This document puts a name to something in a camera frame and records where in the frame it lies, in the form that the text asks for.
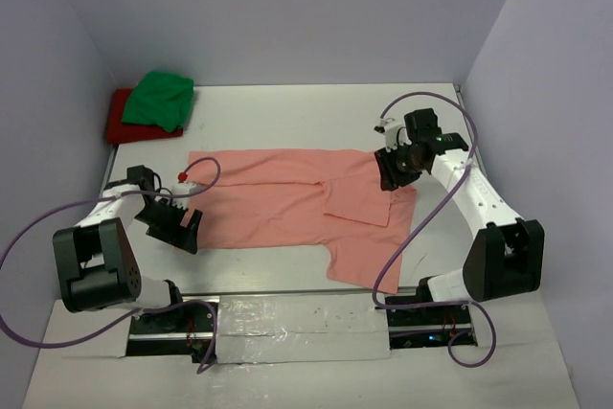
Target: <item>gray wall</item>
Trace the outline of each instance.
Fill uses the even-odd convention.
[[[67,0],[0,0],[0,246],[43,211],[95,196],[108,149],[102,131],[112,78]],[[0,310],[42,338],[57,275],[53,232],[85,210],[33,229],[0,273]],[[21,407],[37,351],[0,333],[0,406]]]
[[[581,407],[611,407],[613,0],[507,0],[465,95],[492,182],[544,224],[543,295]]]
[[[464,81],[505,0],[71,0],[120,83]]]

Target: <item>folded garment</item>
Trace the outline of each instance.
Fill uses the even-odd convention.
[[[132,93],[132,89],[115,90],[108,111],[106,124],[106,142],[108,144],[126,144],[137,141],[149,141],[153,139],[178,138],[183,136],[183,128],[177,128],[168,133],[159,126],[130,125],[122,123],[125,103]]]
[[[192,79],[149,72],[127,99],[122,122],[157,125],[172,132],[185,126],[192,112],[192,99]]]
[[[199,248],[256,248],[323,244],[328,278],[373,287],[381,268],[409,234],[412,187],[383,192],[372,153],[357,150],[224,150],[192,152],[190,162],[215,157],[216,186],[192,199],[203,212]],[[210,162],[189,181],[207,184]],[[397,260],[380,289],[396,293]]]

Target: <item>transparent plastic sheet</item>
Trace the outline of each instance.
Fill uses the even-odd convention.
[[[386,315],[369,294],[222,297],[216,355],[219,363],[384,359]]]

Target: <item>white table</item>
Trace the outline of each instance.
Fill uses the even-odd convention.
[[[191,150],[226,148],[357,148],[375,150],[373,131],[381,109],[410,91],[434,91],[451,99],[451,84],[301,85],[197,89],[182,138],[120,146],[111,179],[144,164],[166,183],[185,168]],[[413,98],[391,115],[433,107],[444,131],[468,141],[461,114],[445,102]],[[415,187],[417,225],[441,200],[443,188],[424,175]],[[354,286],[328,280],[327,251],[318,246],[215,250],[189,255],[145,236],[135,222],[128,235],[142,273],[171,279],[186,293],[263,293],[334,290]],[[471,236],[455,205],[448,205],[404,253],[400,284],[461,267]],[[393,351],[372,361],[216,366],[195,376],[186,357],[123,357],[128,324],[64,351],[42,351],[25,407],[250,407],[354,408],[577,408],[570,379],[540,294],[488,302],[499,348],[484,367],[453,364],[445,349]],[[117,315],[113,310],[68,314],[56,304],[45,339],[79,336]],[[458,354],[477,359],[489,343],[484,320],[474,315],[479,348]]]

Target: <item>pink cloth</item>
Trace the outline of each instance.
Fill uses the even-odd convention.
[[[223,150],[191,152],[190,162],[213,156],[221,177],[190,208],[203,213],[199,248],[259,248],[323,244],[328,278],[373,287],[406,239],[416,192],[379,189],[375,157],[358,150]],[[202,162],[189,181],[206,184],[215,166]],[[396,293],[400,259],[381,284]]]

